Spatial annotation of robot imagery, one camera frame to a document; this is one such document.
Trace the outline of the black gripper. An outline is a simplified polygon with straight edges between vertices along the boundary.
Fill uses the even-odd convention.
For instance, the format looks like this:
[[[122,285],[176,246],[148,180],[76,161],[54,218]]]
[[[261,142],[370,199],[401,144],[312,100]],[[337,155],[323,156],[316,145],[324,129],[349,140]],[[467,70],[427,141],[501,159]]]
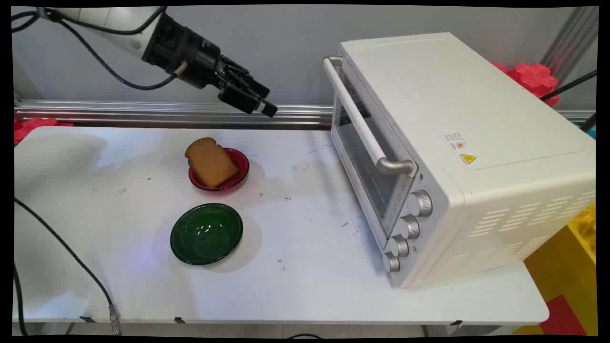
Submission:
[[[178,79],[197,89],[207,85],[222,87],[224,82],[218,72],[223,63],[224,76],[233,85],[227,85],[220,91],[220,101],[246,114],[259,111],[272,118],[278,111],[277,106],[266,100],[270,93],[268,87],[257,82],[244,67],[222,56],[222,51],[214,43],[180,25],[165,13],[158,17],[142,60],[168,74],[186,62],[186,68]]]

